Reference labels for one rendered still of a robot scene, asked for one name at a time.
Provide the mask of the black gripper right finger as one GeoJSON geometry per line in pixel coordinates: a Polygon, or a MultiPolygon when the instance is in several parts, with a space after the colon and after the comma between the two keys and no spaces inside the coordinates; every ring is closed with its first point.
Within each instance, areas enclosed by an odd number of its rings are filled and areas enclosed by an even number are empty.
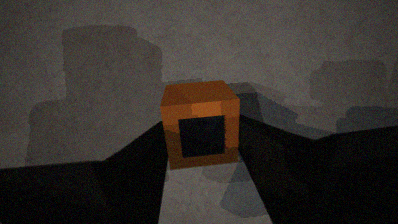
{"type": "Polygon", "coordinates": [[[239,114],[239,148],[272,224],[322,224],[347,164],[398,156],[398,126],[311,139],[239,114]]]}

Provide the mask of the orange block with dark square face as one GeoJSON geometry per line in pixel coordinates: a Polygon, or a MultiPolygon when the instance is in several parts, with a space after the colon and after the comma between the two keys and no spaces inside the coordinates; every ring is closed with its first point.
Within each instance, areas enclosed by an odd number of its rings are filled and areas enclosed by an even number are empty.
{"type": "Polygon", "coordinates": [[[223,80],[166,85],[160,110],[170,170],[238,163],[240,99],[223,80]]]}

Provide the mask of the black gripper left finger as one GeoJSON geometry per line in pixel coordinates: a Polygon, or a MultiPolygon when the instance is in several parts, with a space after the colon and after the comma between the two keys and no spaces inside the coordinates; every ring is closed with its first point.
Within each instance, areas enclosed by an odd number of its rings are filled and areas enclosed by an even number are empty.
{"type": "Polygon", "coordinates": [[[158,224],[167,162],[160,121],[103,161],[0,169],[0,223],[94,214],[102,224],[158,224]]]}

